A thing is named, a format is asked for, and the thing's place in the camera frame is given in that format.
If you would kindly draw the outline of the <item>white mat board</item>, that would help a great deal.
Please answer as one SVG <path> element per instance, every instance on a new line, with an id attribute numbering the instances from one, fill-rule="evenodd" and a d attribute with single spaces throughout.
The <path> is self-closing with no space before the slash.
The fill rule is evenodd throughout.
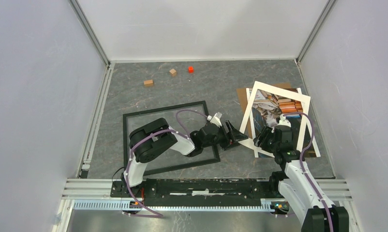
<path id="1" fill-rule="evenodd" d="M 263 90 L 263 91 L 266 91 L 266 92 L 269 92 L 272 94 L 277 94 L 277 95 L 280 95 L 280 96 L 283 96 L 283 97 L 286 97 L 289 99 L 299 101 L 302 103 L 303 113 L 306 115 L 308 115 L 308 113 L 309 113 L 310 99 L 311 99 L 310 96 L 299 94 L 299 93 L 292 92 L 292 91 L 289 91 L 289 90 L 286 90 L 283 88 L 279 88 L 279 87 L 275 87 L 275 86 L 272 86 L 269 84 L 255 81 L 254 85 L 252 87 L 252 92 L 250 93 L 250 96 L 247 100 L 243 119 L 242 119 L 242 122 L 241 122 L 241 125 L 239 128 L 239 131 L 241 133 L 244 133 L 246 131 L 248 121 L 252 122 L 252 120 L 250 120 L 250 115 L 252 114 L 252 105 L 254 103 L 254 100 L 255 100 L 255 97 L 256 97 L 258 90 Z M 309 120 L 308 120 L 307 116 L 302 116 L 301 123 L 300 123 L 300 129 L 299 129 L 299 135 L 298 135 L 298 139 L 297 139 L 298 143 L 297 143 L 297 147 L 296 147 L 296 149 L 298 151 L 301 151 L 303 148 L 303 140 L 304 140 L 305 131 L 306 131 L 306 127 L 307 127 L 308 123 L 309 123 Z"/>

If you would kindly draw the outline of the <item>book photo print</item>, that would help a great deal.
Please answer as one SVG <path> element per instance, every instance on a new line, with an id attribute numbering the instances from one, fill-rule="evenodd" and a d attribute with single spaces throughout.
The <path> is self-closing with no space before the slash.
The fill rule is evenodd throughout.
<path id="1" fill-rule="evenodd" d="M 293 131 L 293 146 L 298 148 L 299 139 L 303 139 L 303 146 L 306 146 L 313 132 L 312 126 L 308 121 L 305 122 L 305 134 L 302 136 L 301 116 L 295 112 L 308 113 L 308 100 L 300 101 L 304 95 L 301 94 L 300 88 L 288 88 L 287 91 L 295 92 L 297 98 L 287 98 L 278 94 L 270 93 L 264 90 L 256 92 L 254 102 L 252 103 L 249 120 L 246 129 L 250 138 L 256 138 L 265 126 L 273 127 L 279 123 L 281 114 L 290 114 L 286 119 L 291 124 Z"/>

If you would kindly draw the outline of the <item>black picture frame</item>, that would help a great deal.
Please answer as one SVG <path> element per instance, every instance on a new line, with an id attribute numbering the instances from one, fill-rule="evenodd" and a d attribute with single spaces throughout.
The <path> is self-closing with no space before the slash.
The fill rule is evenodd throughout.
<path id="1" fill-rule="evenodd" d="M 129 135 L 132 131 L 156 120 L 164 118 L 167 123 L 176 131 L 183 133 L 187 132 L 181 127 L 175 118 L 177 111 L 178 119 L 183 125 L 192 132 L 198 130 L 206 124 L 206 119 L 201 114 L 209 113 L 205 101 L 194 101 L 190 103 L 160 107 L 156 109 L 143 110 L 123 115 L 123 166 L 127 167 L 130 154 L 130 139 Z M 195 157 L 186 157 L 181 153 L 168 150 L 161 154 L 154 161 L 148 163 L 144 172 L 145 176 L 152 174 L 166 173 L 186 168 L 193 168 L 202 165 L 214 164 L 220 162 L 219 149 L 216 145 L 204 148 L 203 152 Z"/>

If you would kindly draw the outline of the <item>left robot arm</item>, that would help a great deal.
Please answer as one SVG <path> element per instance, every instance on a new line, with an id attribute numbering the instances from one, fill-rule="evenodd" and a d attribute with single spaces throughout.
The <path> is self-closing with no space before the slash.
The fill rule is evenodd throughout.
<path id="1" fill-rule="evenodd" d="M 237 130 L 230 121 L 222 123 L 219 114 L 208 116 L 201 129 L 188 135 L 173 129 L 165 118 L 159 118 L 129 135 L 131 150 L 123 172 L 125 182 L 122 190 L 129 197 L 137 196 L 148 163 L 168 150 L 177 151 L 185 157 L 195 157 L 204 148 L 218 145 L 227 150 L 247 139 L 248 136 Z"/>

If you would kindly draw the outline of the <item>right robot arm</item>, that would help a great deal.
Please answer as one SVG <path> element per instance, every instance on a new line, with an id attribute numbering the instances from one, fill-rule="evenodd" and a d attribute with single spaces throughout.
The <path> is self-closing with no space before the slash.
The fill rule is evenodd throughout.
<path id="1" fill-rule="evenodd" d="M 287 200 L 301 223 L 301 231 L 349 231 L 348 211 L 337 206 L 315 181 L 302 153 L 293 148 L 289 126 L 265 126 L 254 143 L 272 153 L 280 166 L 280 171 L 271 174 L 268 190 L 272 196 L 283 196 Z"/>

